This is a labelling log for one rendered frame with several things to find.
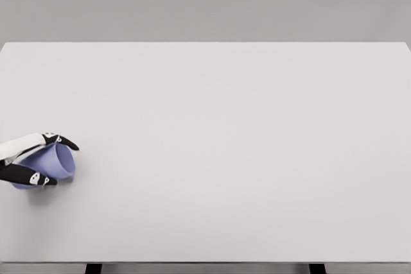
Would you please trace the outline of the blue cup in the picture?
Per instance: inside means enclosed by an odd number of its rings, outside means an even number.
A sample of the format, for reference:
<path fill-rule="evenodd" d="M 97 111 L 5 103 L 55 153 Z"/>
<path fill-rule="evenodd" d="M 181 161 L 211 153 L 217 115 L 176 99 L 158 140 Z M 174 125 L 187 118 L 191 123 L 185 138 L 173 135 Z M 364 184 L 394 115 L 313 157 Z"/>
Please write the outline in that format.
<path fill-rule="evenodd" d="M 73 176 L 75 172 L 74 157 L 70 148 L 59 143 L 42 146 L 39 150 L 27 152 L 16 158 L 13 163 L 31 168 L 57 181 L 69 178 Z M 41 185 L 23 186 L 28 188 Z"/>

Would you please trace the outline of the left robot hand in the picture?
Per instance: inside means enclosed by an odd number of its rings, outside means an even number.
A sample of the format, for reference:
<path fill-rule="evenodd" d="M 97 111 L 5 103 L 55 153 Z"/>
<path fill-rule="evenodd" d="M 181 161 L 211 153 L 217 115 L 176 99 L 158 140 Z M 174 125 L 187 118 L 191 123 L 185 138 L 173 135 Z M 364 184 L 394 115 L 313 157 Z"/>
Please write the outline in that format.
<path fill-rule="evenodd" d="M 57 133 L 31 133 L 0 144 L 0 180 L 20 185 L 47 186 L 57 185 L 54 178 L 43 175 L 31 168 L 14 164 L 14 160 L 32 150 L 39 150 L 42 146 L 50 144 L 63 144 L 71 150 L 79 151 L 80 148 L 68 138 Z"/>

